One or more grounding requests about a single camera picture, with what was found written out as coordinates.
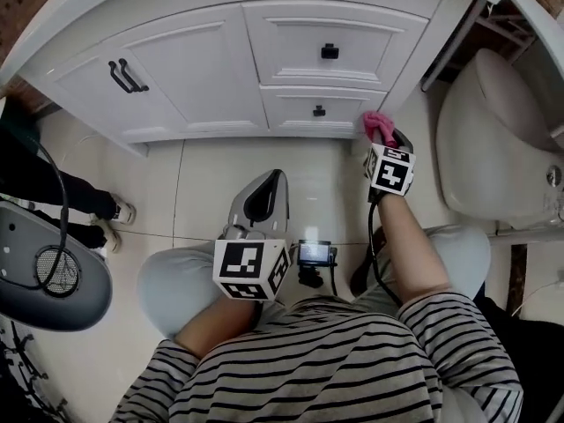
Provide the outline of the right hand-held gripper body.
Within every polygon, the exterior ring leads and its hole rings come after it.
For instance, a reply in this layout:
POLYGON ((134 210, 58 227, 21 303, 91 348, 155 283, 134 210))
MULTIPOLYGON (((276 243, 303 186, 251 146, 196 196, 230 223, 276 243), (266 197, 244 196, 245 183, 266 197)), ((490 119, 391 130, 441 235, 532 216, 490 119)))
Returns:
POLYGON ((369 180, 368 202, 379 202, 386 194, 404 197, 413 181, 416 156, 413 145, 398 129, 392 133, 398 148, 372 143, 364 163, 369 180))

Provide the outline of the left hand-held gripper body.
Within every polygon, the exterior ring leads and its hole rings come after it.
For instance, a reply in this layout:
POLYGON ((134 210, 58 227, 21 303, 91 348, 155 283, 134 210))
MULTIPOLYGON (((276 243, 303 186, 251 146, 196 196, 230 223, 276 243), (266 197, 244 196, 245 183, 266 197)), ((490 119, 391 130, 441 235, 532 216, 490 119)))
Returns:
POLYGON ((229 225, 214 244, 212 280, 230 299, 274 301, 291 264, 287 239, 229 225))

